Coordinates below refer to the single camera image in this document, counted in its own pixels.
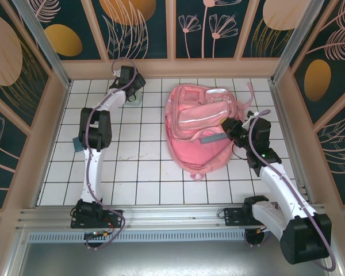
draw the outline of backpack strap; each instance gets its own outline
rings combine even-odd
[[[253,92],[252,84],[250,82],[248,82],[247,86],[248,86],[249,91],[251,93],[251,98],[249,101],[247,101],[246,103],[243,104],[243,110],[246,110],[247,108],[249,108],[251,106],[253,99],[254,99],[254,92]]]

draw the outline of black bracket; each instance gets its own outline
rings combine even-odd
[[[224,209],[224,216],[225,216],[225,225],[226,226],[261,226],[263,223],[260,221],[252,218],[247,219],[244,215],[243,208],[225,208]]]

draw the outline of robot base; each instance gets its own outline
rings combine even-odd
[[[116,210],[116,212],[123,214],[123,210]],[[121,217],[108,210],[103,210],[102,206],[96,202],[88,203],[79,200],[71,216],[70,228],[72,229],[107,229],[110,228],[109,223],[111,223],[115,229],[121,227]]]

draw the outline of cable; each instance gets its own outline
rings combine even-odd
[[[121,91],[125,88],[127,88],[129,85],[131,85],[136,76],[137,76],[137,68],[136,68],[136,65],[134,63],[133,60],[131,59],[128,59],[127,57],[120,57],[118,59],[115,59],[113,64],[111,65],[111,70],[112,72],[114,72],[114,65],[116,63],[116,61],[118,60],[122,60],[122,59],[125,59],[125,60],[128,60],[130,61],[132,64],[133,64],[133,67],[134,67],[134,74],[133,74],[133,78],[131,79],[130,82],[128,82],[125,86],[119,88],[119,89],[116,89],[112,92],[110,92],[108,95],[106,95],[106,97],[99,103],[99,105],[97,105],[96,107],[94,107],[92,109],[92,111],[90,112],[90,115],[88,117],[88,120],[87,120],[87,125],[86,125],[86,137],[85,137],[85,142],[86,142],[86,147],[90,153],[89,155],[89,158],[88,158],[88,161],[87,161],[87,167],[86,167],[86,181],[87,181],[87,187],[88,187],[88,191],[90,192],[91,196],[95,199],[95,202],[97,202],[98,204],[100,204],[103,208],[107,209],[108,211],[112,212],[113,214],[116,214],[117,216],[119,216],[121,218],[121,225],[120,225],[120,229],[116,232],[115,235],[113,235],[109,241],[107,241],[106,243],[103,243],[101,244],[99,247],[91,247],[88,243],[88,241],[90,240],[90,237],[86,240],[86,246],[88,249],[93,249],[93,250],[97,250],[97,249],[103,249],[105,247],[107,247],[114,239],[117,238],[117,236],[120,234],[120,232],[124,229],[125,227],[125,217],[120,214],[119,212],[116,212],[115,210],[107,207],[105,204],[103,204],[93,193],[92,189],[91,189],[91,183],[90,183],[90,166],[91,166],[91,160],[92,160],[92,157],[93,157],[93,154],[92,154],[92,149],[90,147],[90,144],[89,144],[89,140],[88,140],[88,135],[89,135],[89,127],[90,127],[90,124],[91,124],[91,119],[92,119],[92,116],[93,114],[96,112],[97,109],[99,109],[113,94],[115,94],[116,92],[118,91]]]
[[[231,147],[232,153],[233,153],[236,157],[238,157],[239,159],[247,161],[248,159],[242,158],[242,157],[240,157],[239,155],[237,155],[237,154],[234,152],[234,145],[235,145],[235,144],[232,144],[232,147]]]
[[[250,129],[249,129],[249,137],[252,137],[252,132],[253,132],[253,128],[254,128],[254,125],[255,123],[257,122],[257,120],[259,119],[260,116],[262,115],[266,115],[266,114],[269,114],[271,111],[269,109],[266,109],[266,110],[263,110],[261,111],[257,117],[254,118],[253,120],[253,123],[252,125],[250,126]],[[281,172],[279,172],[278,170],[276,170],[275,167],[273,167],[270,163],[268,163],[267,161],[265,161],[260,154],[258,154],[258,152],[255,150],[254,146],[253,146],[253,141],[252,139],[249,139],[249,145],[252,149],[252,152],[255,154],[255,156],[257,156],[257,158],[263,162],[263,164],[265,164],[266,166],[268,166],[269,168],[271,168],[279,177],[280,179],[282,179],[285,184],[287,185],[287,187],[290,189],[290,191],[293,193],[293,195],[295,196],[295,198],[297,199],[298,201],[298,204],[302,207],[302,209],[304,210],[304,212],[306,213],[306,215],[308,216],[309,220],[311,221],[311,223],[313,224],[313,226],[315,227],[316,231],[318,232],[318,234],[320,235],[321,237],[321,240],[322,242],[324,243],[324,245],[326,246],[327,248],[327,251],[329,253],[329,256],[331,258],[331,267],[328,268],[326,266],[323,266],[322,264],[320,264],[319,262],[315,262],[316,265],[318,265],[319,267],[321,267],[322,269],[326,270],[326,271],[329,271],[329,272],[332,272],[332,271],[335,271],[336,269],[336,259],[335,259],[335,256],[334,256],[334,253],[332,252],[325,236],[323,235],[321,229],[319,228],[319,226],[317,225],[316,221],[314,220],[314,218],[312,217],[312,215],[309,213],[309,211],[306,209],[305,205],[303,204],[303,201],[302,199],[299,197],[299,195],[295,192],[295,188],[293,186],[293,184],[291,184],[286,178],[283,177],[283,175],[281,174]]]

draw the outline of pink strap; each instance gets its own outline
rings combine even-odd
[[[190,177],[191,179],[195,180],[195,181],[201,181],[203,179],[205,179],[206,175],[201,175],[201,174],[193,174],[192,172],[190,173]]]
[[[254,99],[254,92],[253,92],[252,84],[250,82],[248,82],[247,86],[249,88],[249,91],[251,92],[251,98],[249,101],[247,101],[246,103],[243,104],[243,110],[246,110],[247,108],[249,108],[251,106],[253,99]]]

